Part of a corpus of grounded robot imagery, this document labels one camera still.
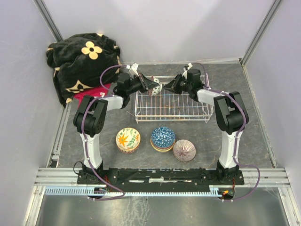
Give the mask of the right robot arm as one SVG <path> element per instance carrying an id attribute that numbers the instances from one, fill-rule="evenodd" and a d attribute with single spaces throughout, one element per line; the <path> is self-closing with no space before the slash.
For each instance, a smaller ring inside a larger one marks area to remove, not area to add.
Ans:
<path id="1" fill-rule="evenodd" d="M 241 135 L 248 123 L 248 114 L 239 92 L 227 93 L 210 87 L 208 74 L 201 80 L 199 69 L 188 69 L 163 87 L 180 95 L 187 92 L 196 102 L 214 107 L 216 122 L 222 131 L 222 152 L 217 162 L 216 180 L 227 184 L 239 171 L 237 153 Z"/>

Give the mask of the white wire dish rack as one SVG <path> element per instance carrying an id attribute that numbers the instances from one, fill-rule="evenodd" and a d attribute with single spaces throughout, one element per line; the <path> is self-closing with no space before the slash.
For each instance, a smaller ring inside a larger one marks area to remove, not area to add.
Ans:
<path id="1" fill-rule="evenodd" d="M 192 100 L 187 92 L 180 95 L 162 89 L 155 96 L 137 92 L 135 96 L 135 120 L 141 121 L 205 121 L 208 122 L 214 108 Z"/>

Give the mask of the red patterned bowl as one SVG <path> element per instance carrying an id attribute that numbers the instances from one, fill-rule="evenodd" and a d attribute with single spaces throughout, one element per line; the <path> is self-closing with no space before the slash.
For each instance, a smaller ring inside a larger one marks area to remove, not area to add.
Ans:
<path id="1" fill-rule="evenodd" d="M 152 76 L 151 80 L 158 83 L 159 85 L 154 87 L 151 91 L 150 91 L 150 96 L 156 96 L 157 94 L 159 94 L 162 90 L 162 84 L 159 81 L 159 79 L 157 77 Z"/>

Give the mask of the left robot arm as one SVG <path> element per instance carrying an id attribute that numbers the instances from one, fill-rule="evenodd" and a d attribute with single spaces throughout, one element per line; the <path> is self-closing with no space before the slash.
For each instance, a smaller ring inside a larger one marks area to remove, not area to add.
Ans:
<path id="1" fill-rule="evenodd" d="M 103 161 L 100 155 L 99 135 L 103 129 L 106 113 L 123 109 L 127 106 L 130 95 L 136 92 L 145 93 L 160 88 L 158 82 L 147 79 L 142 73 L 133 78 L 128 73 L 120 74 L 113 94 L 104 97 L 83 97 L 74 116 L 73 124 L 79 132 L 84 148 L 82 170 L 93 183 L 103 181 L 101 170 Z"/>

